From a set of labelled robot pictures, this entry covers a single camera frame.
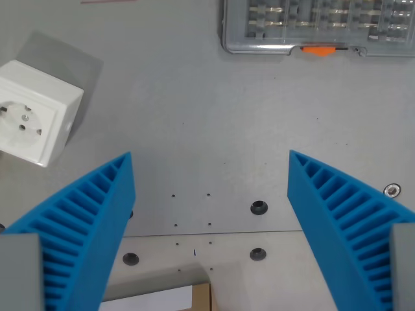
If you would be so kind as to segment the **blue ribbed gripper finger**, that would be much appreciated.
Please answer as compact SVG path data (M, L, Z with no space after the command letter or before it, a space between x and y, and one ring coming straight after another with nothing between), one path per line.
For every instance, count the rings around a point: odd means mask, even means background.
M5 230L40 239L45 310L98 310L136 200L127 152L52 195Z
M337 309L392 310L390 232L414 212L295 150L287 197Z

